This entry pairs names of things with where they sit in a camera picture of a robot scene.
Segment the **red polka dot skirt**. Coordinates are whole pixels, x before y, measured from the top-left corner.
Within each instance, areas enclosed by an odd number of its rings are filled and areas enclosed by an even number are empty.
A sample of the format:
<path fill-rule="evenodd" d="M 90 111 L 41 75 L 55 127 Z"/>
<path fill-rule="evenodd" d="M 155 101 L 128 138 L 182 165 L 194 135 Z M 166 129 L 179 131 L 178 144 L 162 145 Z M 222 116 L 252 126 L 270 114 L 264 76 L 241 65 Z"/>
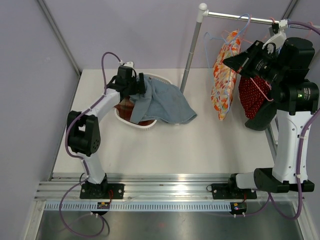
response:
<path fill-rule="evenodd" d="M 271 89 L 270 84 L 258 76 L 240 78 L 239 100 L 248 119 L 253 119 L 257 115 L 264 102 L 273 101 L 270 97 Z"/>

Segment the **light blue denim skirt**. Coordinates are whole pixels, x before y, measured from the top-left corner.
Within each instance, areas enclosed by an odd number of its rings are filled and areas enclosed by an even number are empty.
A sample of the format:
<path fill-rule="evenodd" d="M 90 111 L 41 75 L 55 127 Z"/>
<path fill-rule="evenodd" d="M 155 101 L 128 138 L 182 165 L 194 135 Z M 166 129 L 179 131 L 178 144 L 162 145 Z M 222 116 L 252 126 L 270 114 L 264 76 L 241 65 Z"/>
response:
<path fill-rule="evenodd" d="M 180 89 L 160 81 L 151 75 L 144 75 L 145 94 L 129 96 L 134 103 L 130 121 L 156 120 L 168 124 L 188 124 L 197 117 Z"/>

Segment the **orange floral skirt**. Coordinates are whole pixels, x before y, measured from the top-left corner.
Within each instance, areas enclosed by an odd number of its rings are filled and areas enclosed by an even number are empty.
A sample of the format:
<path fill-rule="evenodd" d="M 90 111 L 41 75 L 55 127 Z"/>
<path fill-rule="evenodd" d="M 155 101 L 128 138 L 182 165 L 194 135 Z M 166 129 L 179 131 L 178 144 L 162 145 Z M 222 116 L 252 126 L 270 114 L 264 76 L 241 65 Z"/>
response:
<path fill-rule="evenodd" d="M 235 55 L 239 54 L 237 44 L 231 47 L 236 52 Z M 226 118 L 231 108 L 237 81 L 237 73 L 223 64 L 223 60 L 229 57 L 231 57 L 230 51 L 224 42 L 212 66 L 213 86 L 210 96 L 212 106 L 217 111 L 220 121 Z"/>

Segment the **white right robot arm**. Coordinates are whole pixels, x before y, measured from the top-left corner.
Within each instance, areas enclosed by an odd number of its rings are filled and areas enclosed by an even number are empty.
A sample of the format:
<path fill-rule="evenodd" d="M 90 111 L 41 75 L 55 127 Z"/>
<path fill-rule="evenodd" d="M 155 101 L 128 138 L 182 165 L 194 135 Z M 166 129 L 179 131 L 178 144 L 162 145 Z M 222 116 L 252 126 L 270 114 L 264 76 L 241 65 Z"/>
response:
<path fill-rule="evenodd" d="M 226 189 L 230 197 L 239 198 L 245 189 L 269 193 L 314 191 L 306 167 L 309 130 L 318 116 L 320 97 L 318 86 L 306 79 L 314 55 L 311 41 L 289 37 L 281 48 L 257 40 L 246 51 L 224 59 L 224 65 L 241 76 L 259 77 L 271 86 L 272 101 L 247 126 L 265 128 L 272 119 L 278 121 L 274 166 L 231 175 Z"/>

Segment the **dark dotted skirt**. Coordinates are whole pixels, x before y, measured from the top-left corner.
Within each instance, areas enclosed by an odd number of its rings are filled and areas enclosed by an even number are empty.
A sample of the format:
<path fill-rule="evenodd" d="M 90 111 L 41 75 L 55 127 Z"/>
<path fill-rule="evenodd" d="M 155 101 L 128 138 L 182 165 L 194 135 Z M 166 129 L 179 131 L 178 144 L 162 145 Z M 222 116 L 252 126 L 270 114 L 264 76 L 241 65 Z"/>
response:
<path fill-rule="evenodd" d="M 253 119 L 245 122 L 245 126 L 254 131 L 265 131 L 277 113 L 276 103 L 265 101 Z"/>

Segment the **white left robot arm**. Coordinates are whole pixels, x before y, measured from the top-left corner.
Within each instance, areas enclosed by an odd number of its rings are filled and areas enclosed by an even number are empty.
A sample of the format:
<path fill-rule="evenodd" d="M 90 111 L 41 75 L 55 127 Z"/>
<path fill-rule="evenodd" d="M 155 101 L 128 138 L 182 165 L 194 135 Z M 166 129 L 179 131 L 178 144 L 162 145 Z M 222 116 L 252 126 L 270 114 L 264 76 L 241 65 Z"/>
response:
<path fill-rule="evenodd" d="M 122 65 L 110 82 L 104 83 L 102 95 L 84 111 L 71 111 L 67 116 L 65 149 L 67 154 L 80 159 L 85 179 L 80 181 L 80 198 L 85 200 L 122 199 L 116 191 L 124 185 L 108 183 L 97 151 L 101 144 L 100 121 L 123 99 L 131 95 L 145 94 L 144 74 Z"/>

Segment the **red plaid skirt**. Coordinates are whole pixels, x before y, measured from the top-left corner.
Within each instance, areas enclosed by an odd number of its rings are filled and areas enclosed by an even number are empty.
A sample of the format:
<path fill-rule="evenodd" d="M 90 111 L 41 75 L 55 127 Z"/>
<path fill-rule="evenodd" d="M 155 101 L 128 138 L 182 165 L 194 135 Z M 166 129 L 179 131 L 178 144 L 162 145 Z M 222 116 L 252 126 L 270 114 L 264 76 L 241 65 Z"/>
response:
<path fill-rule="evenodd" d="M 143 120 L 138 124 L 131 122 L 134 106 L 135 104 L 130 101 L 130 98 L 126 97 L 114 107 L 116 117 L 123 123 L 137 128 L 152 127 L 157 122 L 156 120 Z"/>

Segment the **pink wire hanger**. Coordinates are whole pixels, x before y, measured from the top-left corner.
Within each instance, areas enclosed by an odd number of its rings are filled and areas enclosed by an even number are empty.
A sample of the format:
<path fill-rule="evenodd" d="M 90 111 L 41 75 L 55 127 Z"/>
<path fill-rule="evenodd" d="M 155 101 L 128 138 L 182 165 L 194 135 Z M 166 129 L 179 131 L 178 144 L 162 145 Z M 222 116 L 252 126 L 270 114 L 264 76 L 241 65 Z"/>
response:
<path fill-rule="evenodd" d="M 231 57 L 234 57 L 236 55 L 236 52 L 233 50 L 233 48 L 231 47 L 231 45 L 233 44 L 237 44 L 238 45 L 238 48 L 237 48 L 237 53 L 240 52 L 240 49 L 241 49 L 241 43 L 243 41 L 243 38 L 241 37 L 242 34 L 236 30 L 236 31 L 233 31 L 233 32 L 228 32 L 228 37 L 227 37 L 227 40 L 224 39 L 225 41 L 225 44 L 227 45 L 229 51 L 230 51 L 230 56 Z M 268 102 L 272 102 L 273 99 L 272 98 L 269 98 L 267 96 L 267 93 L 269 93 L 272 89 L 272 87 L 270 86 L 269 83 L 267 83 L 265 80 L 263 80 L 261 78 L 261 81 L 263 82 L 263 84 L 261 85 L 258 85 L 256 83 L 257 79 L 260 79 L 260 77 L 256 76 L 256 75 L 252 75 L 251 73 L 245 73 L 244 71 L 241 72 L 241 67 L 239 67 L 239 69 L 233 69 L 232 67 L 230 67 L 230 69 L 232 69 L 235 73 L 239 74 L 240 76 L 244 77 L 244 78 L 247 78 L 247 79 L 251 79 L 252 83 L 257 87 L 257 89 L 260 91 L 260 93 L 264 96 L 264 98 L 268 101 Z M 262 90 L 262 85 L 266 85 L 268 87 L 268 91 L 265 93 L 263 92 Z"/>

